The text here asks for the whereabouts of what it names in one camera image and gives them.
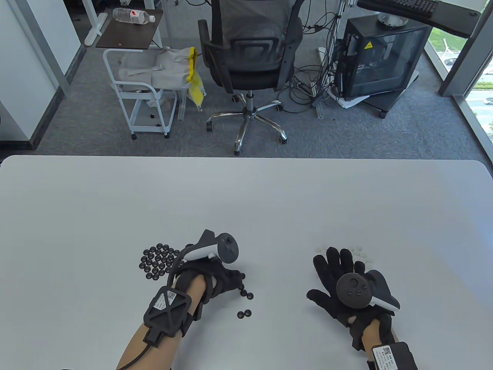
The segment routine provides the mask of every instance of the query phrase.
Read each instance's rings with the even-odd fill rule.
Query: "qr code label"
[[[168,296],[168,303],[171,306],[173,304],[173,301],[176,298],[176,293],[173,293],[171,291],[167,291],[167,296]],[[167,307],[164,293],[161,293],[159,298],[157,298],[156,303],[154,304],[153,307],[157,308],[158,310],[161,310],[161,311]]]
[[[380,370],[397,370],[397,364],[390,346],[373,348],[373,357]]]

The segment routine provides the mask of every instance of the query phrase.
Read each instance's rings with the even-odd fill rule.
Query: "office chair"
[[[205,65],[213,80],[227,93],[246,90],[233,95],[233,102],[241,102],[242,111],[218,112],[206,123],[213,131],[212,120],[241,115],[243,123],[235,140],[235,155],[240,155],[248,123],[256,119],[279,133],[279,142],[287,143],[287,135],[277,123],[258,113],[267,108],[283,110],[279,100],[263,106],[253,104],[253,90],[282,87],[294,74],[294,55],[303,38],[303,27],[298,17],[304,0],[211,0],[212,38],[207,21],[199,20],[199,35]]]

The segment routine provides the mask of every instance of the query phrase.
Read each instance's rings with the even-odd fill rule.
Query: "water bottle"
[[[147,24],[156,22],[156,17],[147,14],[145,10],[115,8],[113,9],[113,18],[118,22]]]

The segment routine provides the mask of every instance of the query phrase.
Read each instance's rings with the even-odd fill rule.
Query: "keyboard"
[[[429,18],[439,2],[434,0],[374,0],[373,3]]]

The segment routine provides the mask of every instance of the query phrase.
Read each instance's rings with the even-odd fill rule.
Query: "mesh chair back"
[[[229,70],[261,71],[279,65],[293,3],[219,0],[223,45],[231,48],[226,57]]]

